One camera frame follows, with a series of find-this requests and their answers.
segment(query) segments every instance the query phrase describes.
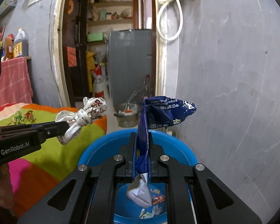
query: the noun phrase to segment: doorway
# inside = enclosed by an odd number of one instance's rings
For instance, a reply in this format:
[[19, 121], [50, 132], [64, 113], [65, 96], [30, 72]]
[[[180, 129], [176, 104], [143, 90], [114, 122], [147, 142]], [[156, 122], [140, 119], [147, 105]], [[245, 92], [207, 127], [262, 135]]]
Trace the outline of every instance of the doorway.
[[65, 0], [62, 38], [70, 106], [104, 97], [108, 132], [122, 127], [114, 116], [121, 104], [130, 101], [139, 110], [143, 98], [155, 95], [154, 0]]

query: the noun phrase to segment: sunflower decoration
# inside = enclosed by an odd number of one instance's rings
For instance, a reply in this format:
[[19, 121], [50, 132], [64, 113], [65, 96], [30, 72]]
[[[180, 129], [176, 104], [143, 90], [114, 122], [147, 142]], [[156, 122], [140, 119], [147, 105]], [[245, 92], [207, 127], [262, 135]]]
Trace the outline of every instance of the sunflower decoration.
[[71, 14], [74, 11], [74, 2], [72, 0], [69, 0], [68, 6], [69, 7], [67, 13]]

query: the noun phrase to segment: metal pot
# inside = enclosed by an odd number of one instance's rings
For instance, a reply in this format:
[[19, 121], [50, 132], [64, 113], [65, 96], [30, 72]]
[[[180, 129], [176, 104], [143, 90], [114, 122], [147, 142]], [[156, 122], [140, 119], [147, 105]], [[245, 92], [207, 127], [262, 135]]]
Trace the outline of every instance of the metal pot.
[[139, 121], [139, 107], [137, 104], [123, 103], [115, 106], [118, 125], [124, 128], [134, 127]]

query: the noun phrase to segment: plastic bottle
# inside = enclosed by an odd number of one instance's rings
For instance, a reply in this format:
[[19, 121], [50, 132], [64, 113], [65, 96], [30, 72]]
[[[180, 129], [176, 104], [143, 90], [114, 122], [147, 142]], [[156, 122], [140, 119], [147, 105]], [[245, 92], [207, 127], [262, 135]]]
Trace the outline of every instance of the plastic bottle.
[[6, 60], [12, 59], [13, 58], [13, 39], [9, 36], [7, 38], [5, 38], [4, 50], [5, 50]]
[[13, 44], [14, 58], [28, 56], [28, 41], [25, 32], [21, 28], [19, 28]]

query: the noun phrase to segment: blue plastic bag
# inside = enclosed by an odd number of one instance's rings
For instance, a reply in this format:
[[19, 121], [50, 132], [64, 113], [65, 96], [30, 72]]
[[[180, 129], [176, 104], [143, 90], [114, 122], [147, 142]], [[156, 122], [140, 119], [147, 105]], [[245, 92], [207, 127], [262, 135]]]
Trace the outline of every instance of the blue plastic bag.
[[150, 162], [148, 130], [177, 125], [195, 111], [195, 104], [166, 96], [152, 97], [143, 101], [137, 134], [138, 173], [148, 173]]

